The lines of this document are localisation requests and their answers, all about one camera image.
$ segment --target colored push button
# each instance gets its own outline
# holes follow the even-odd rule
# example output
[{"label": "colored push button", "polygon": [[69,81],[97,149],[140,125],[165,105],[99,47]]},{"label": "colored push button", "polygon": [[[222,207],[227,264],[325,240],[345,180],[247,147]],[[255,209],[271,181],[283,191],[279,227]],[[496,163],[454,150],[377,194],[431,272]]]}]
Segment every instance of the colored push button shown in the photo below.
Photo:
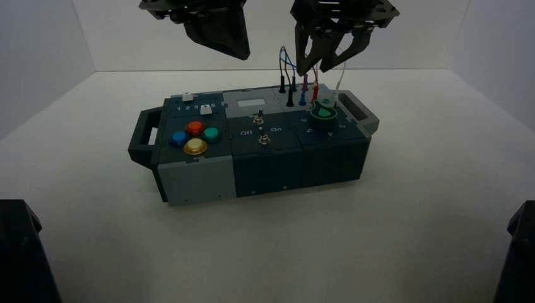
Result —
[{"label": "colored push button", "polygon": [[217,142],[221,138],[221,133],[217,128],[207,128],[203,132],[203,139],[208,143]]},{"label": "colored push button", "polygon": [[190,122],[186,126],[185,131],[187,131],[193,137],[198,137],[204,131],[204,124],[199,121]]},{"label": "colored push button", "polygon": [[188,155],[200,155],[208,149],[206,142],[199,138],[193,138],[184,145],[184,152]]},{"label": "colored push button", "polygon": [[171,144],[175,146],[182,146],[187,141],[187,134],[183,131],[177,131],[171,135]]}]

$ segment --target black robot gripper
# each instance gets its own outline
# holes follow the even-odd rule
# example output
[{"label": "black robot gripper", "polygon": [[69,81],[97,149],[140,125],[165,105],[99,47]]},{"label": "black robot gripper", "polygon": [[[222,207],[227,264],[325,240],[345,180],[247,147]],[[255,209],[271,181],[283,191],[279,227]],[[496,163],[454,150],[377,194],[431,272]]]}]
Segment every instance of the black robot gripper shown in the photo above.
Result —
[{"label": "black robot gripper", "polygon": [[139,8],[156,19],[184,24],[194,42],[246,60],[250,55],[245,27],[246,0],[142,0]]},{"label": "black robot gripper", "polygon": [[[326,72],[364,51],[374,28],[387,27],[399,12],[388,0],[295,0],[291,15],[297,21],[297,73],[303,76],[320,60],[320,69]],[[337,55],[347,33],[353,41]],[[306,54],[309,38],[312,47]]]}]

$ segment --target green knob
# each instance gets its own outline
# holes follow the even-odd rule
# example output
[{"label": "green knob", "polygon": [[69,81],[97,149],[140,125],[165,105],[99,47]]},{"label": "green knob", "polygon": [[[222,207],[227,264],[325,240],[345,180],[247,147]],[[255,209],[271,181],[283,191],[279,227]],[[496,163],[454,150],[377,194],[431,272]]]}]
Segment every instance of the green knob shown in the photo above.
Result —
[{"label": "green knob", "polygon": [[221,133],[217,128],[207,128],[203,132],[203,138],[208,143],[217,142],[221,137]]}]

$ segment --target blue button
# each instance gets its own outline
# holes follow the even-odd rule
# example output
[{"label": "blue button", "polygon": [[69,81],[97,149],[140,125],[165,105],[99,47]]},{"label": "blue button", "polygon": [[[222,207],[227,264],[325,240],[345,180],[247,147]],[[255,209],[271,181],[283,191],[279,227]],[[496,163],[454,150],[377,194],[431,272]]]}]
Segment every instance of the blue button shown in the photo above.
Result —
[{"label": "blue button", "polygon": [[177,131],[171,136],[171,144],[182,146],[187,141],[187,134],[183,131]]}]

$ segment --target white floor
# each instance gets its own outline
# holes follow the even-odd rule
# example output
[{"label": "white floor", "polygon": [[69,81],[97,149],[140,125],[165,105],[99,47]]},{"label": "white floor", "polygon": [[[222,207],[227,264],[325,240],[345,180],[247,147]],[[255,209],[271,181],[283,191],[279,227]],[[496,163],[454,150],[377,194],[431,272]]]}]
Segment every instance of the white floor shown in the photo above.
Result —
[{"label": "white floor", "polygon": [[[338,72],[325,75],[334,86]],[[96,73],[0,142],[65,302],[489,302],[535,134],[446,70],[348,71],[381,119],[362,178],[170,208],[127,146],[139,111],[278,71]]]}]

